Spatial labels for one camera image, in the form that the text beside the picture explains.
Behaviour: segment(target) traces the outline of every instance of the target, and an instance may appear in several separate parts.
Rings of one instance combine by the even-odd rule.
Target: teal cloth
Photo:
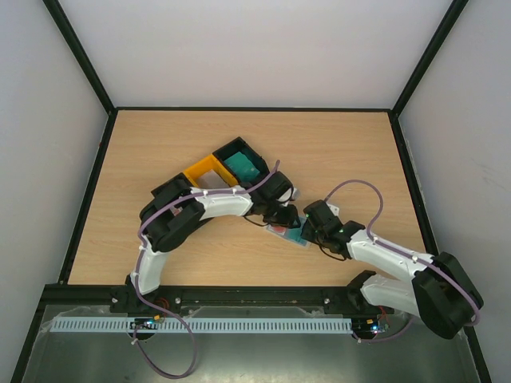
[[[237,152],[224,162],[241,182],[252,182],[260,174],[260,171],[242,152]]]

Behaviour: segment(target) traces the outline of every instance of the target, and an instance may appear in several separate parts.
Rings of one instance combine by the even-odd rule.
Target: black frame bar
[[[39,327],[41,325],[42,316],[47,305],[110,305],[111,304],[111,289],[114,286],[71,286],[67,282],[69,280],[69,273],[73,266],[73,261],[77,252],[78,244],[80,242],[81,234],[85,226],[85,221],[89,213],[90,204],[92,202],[93,193],[99,179],[103,160],[105,158],[106,150],[108,148],[109,139],[112,134],[113,126],[117,118],[119,110],[194,110],[194,111],[236,111],[236,112],[361,112],[361,113],[374,113],[384,112],[388,113],[392,132],[396,146],[398,148],[399,157],[402,162],[403,171],[406,177],[406,182],[410,191],[410,197],[414,205],[415,214],[418,219],[418,224],[421,230],[422,239],[424,241],[426,250],[436,255],[438,249],[434,241],[433,232],[431,230],[430,222],[427,217],[426,209],[422,201],[422,194],[415,177],[414,169],[410,160],[406,142],[404,141],[402,129],[399,124],[399,115],[405,108],[407,102],[410,100],[414,90],[417,88],[420,80],[426,73],[435,55],[440,50],[442,43],[445,41],[449,32],[451,31],[454,23],[460,16],[465,8],[468,0],[453,0],[450,8],[447,10],[446,15],[442,19],[440,26],[437,28],[434,36],[432,37],[426,51],[413,71],[410,79],[406,83],[398,101],[392,110],[389,109],[330,109],[330,108],[229,108],[229,107],[120,107],[115,108],[109,98],[108,93],[103,87],[99,76],[97,75],[92,63],[90,62],[86,52],[84,51],[77,35],[74,33],[68,18],[65,15],[58,0],[43,0],[46,8],[50,12],[52,18],[57,24],[58,29],[61,31],[62,36],[66,40],[69,48],[73,52],[84,74],[89,80],[94,92],[97,94],[98,99],[103,104],[105,111],[109,114],[109,119],[105,126],[101,145],[97,152],[97,158],[94,162],[93,170],[85,190],[84,199],[78,213],[77,222],[73,229],[73,234],[69,242],[69,248],[65,255],[65,261],[61,269],[59,284],[47,285],[42,292],[38,308],[36,309],[34,319],[30,325],[22,352],[18,359],[14,375],[11,382],[17,383],[22,381],[23,375],[30,358],[33,343],[37,337]],[[182,287],[182,286],[162,286],[163,289],[174,289],[172,291],[187,290],[190,296],[199,294],[202,299],[218,299],[226,295],[228,288],[223,287]],[[269,291],[280,290],[281,297],[288,299],[293,294],[300,296],[313,297],[316,302],[320,297],[327,296],[328,291],[332,291],[332,287],[284,287],[275,289],[273,287],[249,287],[240,288],[244,290],[244,294],[251,297],[259,296],[261,298],[267,297]],[[472,351],[473,359],[479,373],[481,382],[489,383],[491,378],[483,358],[475,330],[465,328],[465,333],[469,340],[469,347]]]

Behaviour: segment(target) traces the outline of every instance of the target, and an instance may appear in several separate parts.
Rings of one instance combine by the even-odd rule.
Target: wooden tabletop
[[[300,212],[348,179],[373,183],[385,207],[374,231],[416,251],[422,237],[386,113],[121,111],[85,223],[70,284],[118,285],[138,256],[138,214],[150,191],[241,136],[301,191]],[[348,185],[330,200],[367,224],[375,193]],[[240,217],[219,217],[169,256],[164,285],[345,286],[362,270],[304,249]]]

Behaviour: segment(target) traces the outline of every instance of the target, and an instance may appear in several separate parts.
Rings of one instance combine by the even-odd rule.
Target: purple cable
[[[193,344],[193,357],[192,357],[192,362],[190,363],[190,366],[181,375],[173,375],[171,373],[166,373],[164,370],[157,367],[153,361],[151,361],[148,354],[142,348],[142,345],[140,344],[140,342],[137,339],[137,331],[142,327],[142,325],[139,325],[135,328],[135,330],[133,331],[133,342],[134,342],[133,344],[135,344],[138,347],[138,349],[142,352],[142,356],[144,357],[145,361],[148,363],[149,367],[151,367],[157,374],[161,375],[162,377],[165,377],[167,379],[181,379],[182,377],[187,377],[188,375],[190,375],[193,371],[193,368],[195,367],[196,360],[197,360],[197,342],[196,342],[195,336],[193,335],[192,329],[190,328],[188,323],[182,317],[180,317],[177,314],[174,314],[172,311],[166,310],[163,307],[160,307],[160,306],[157,306],[157,305],[151,303],[150,301],[146,300],[144,298],[144,296],[141,294],[140,287],[138,286],[138,276],[139,276],[138,274],[139,274],[139,271],[141,268],[142,259],[144,258],[145,248],[147,246],[150,246],[149,242],[144,237],[144,230],[147,228],[147,226],[152,221],[154,221],[157,217],[159,217],[165,211],[172,209],[177,204],[182,203],[188,199],[192,199],[192,198],[196,198],[196,197],[203,197],[204,195],[219,195],[219,194],[241,195],[241,194],[252,193],[257,188],[260,188],[261,186],[263,186],[263,184],[265,184],[270,179],[270,177],[273,176],[277,172],[279,165],[280,165],[280,160],[277,160],[273,169],[259,183],[257,183],[256,185],[252,186],[251,188],[249,188],[247,190],[237,191],[236,189],[231,188],[231,189],[217,189],[217,190],[203,191],[203,192],[198,192],[198,193],[191,193],[191,194],[182,196],[182,197],[172,201],[171,203],[168,203],[167,205],[163,206],[160,210],[158,210],[156,213],[151,215],[148,219],[146,219],[141,224],[141,227],[138,230],[138,238],[142,242],[142,249],[141,249],[140,254],[138,255],[137,265],[135,266],[135,273],[134,273],[135,274],[134,285],[135,285],[135,291],[137,292],[137,297],[145,305],[152,307],[153,309],[159,310],[162,313],[167,314],[169,317],[177,319],[190,334],[190,338],[192,339],[192,344]]]
[[[370,238],[370,240],[373,241],[374,243],[378,244],[381,247],[385,247],[386,249],[388,249],[390,251],[393,251],[393,252],[395,252],[395,253],[397,253],[399,255],[402,255],[403,257],[405,257],[407,259],[411,259],[414,262],[419,262],[422,265],[424,265],[426,267],[429,267],[435,273],[437,273],[442,278],[444,278],[452,287],[454,287],[454,289],[458,293],[460,293],[460,295],[469,303],[470,307],[472,308],[472,311],[473,311],[473,314],[474,314],[474,319],[473,319],[472,322],[465,324],[465,326],[475,326],[475,325],[477,325],[479,323],[479,321],[481,320],[481,315],[480,315],[480,312],[479,312],[479,308],[477,307],[477,305],[476,305],[475,301],[472,299],[472,297],[470,297],[470,295],[466,291],[464,291],[461,288],[461,286],[458,285],[456,283],[456,281],[454,281],[449,275],[444,273],[442,270],[440,270],[435,265],[433,265],[431,263],[428,263],[424,259],[420,259],[419,257],[415,257],[416,259],[414,260],[414,256],[412,254],[407,253],[405,251],[402,251],[401,249],[398,249],[396,247],[393,247],[393,246],[389,245],[388,243],[384,243],[384,242],[382,242],[382,241],[380,241],[380,240],[378,240],[378,239],[376,239],[374,237],[374,235],[371,232],[371,228],[373,227],[374,223],[379,218],[379,216],[382,214],[382,211],[383,211],[383,196],[382,196],[382,193],[373,184],[371,184],[371,183],[369,183],[367,181],[364,181],[364,180],[347,180],[347,181],[344,181],[344,182],[340,183],[339,185],[337,185],[334,188],[334,190],[332,190],[330,193],[328,193],[327,197],[325,198],[325,202],[327,202],[334,195],[334,193],[336,191],[338,191],[340,188],[342,188],[343,186],[345,186],[347,184],[364,184],[366,186],[369,186],[371,189],[373,189],[376,192],[377,196],[378,196],[379,203],[380,203],[379,208],[378,208],[378,212],[376,213],[376,215],[374,215],[373,219],[369,222],[369,224],[367,225],[367,229],[366,229],[367,236]],[[410,320],[409,323],[401,331],[399,331],[395,335],[392,335],[391,337],[383,338],[383,339],[374,339],[372,341],[363,341],[363,342],[364,343],[375,343],[375,342],[384,342],[386,340],[395,339],[398,336],[400,336],[401,334],[403,334],[406,330],[408,330],[408,328],[410,327],[411,322],[412,321]]]

